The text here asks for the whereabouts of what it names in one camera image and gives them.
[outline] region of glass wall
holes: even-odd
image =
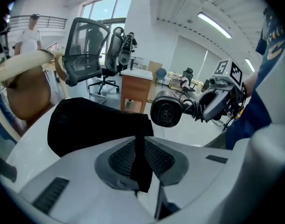
[[[110,45],[112,31],[116,27],[125,27],[125,19],[128,14],[132,0],[99,0],[83,6],[81,17],[93,20],[106,20],[104,24],[110,29],[108,41],[105,43],[100,58],[100,64],[103,65],[105,55]]]

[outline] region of ceiling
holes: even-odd
[[[247,57],[258,68],[261,55],[255,48],[265,7],[264,0],[158,0],[157,20],[202,36],[242,66],[247,66],[244,62]],[[200,12],[220,24],[232,38],[226,38],[198,18]]]

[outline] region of fluorescent light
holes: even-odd
[[[212,25],[213,27],[215,27],[219,32],[225,35],[226,38],[231,38],[231,35],[227,31],[225,31],[218,23],[213,21],[211,18],[209,18],[205,14],[199,13],[197,16],[203,19],[204,21],[206,21],[207,23],[209,23],[210,25]]]
[[[248,63],[250,69],[255,72],[254,68],[253,68],[253,65],[251,64],[250,60],[248,58],[245,58],[245,61]]]

